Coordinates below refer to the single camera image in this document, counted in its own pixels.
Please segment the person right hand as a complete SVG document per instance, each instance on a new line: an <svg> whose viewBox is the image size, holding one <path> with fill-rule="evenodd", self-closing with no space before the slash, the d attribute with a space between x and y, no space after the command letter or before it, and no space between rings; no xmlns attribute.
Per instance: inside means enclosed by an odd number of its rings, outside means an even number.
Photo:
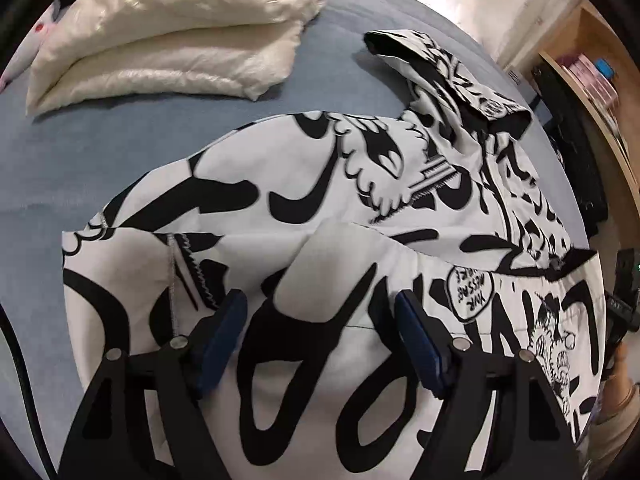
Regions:
<svg viewBox="0 0 640 480"><path fill-rule="evenodd" d="M621 342L613 356L612 373L604 382L601 405L604 414L612 415L619 412L634 393L634 383L628 373L627 356L627 345Z"/></svg>

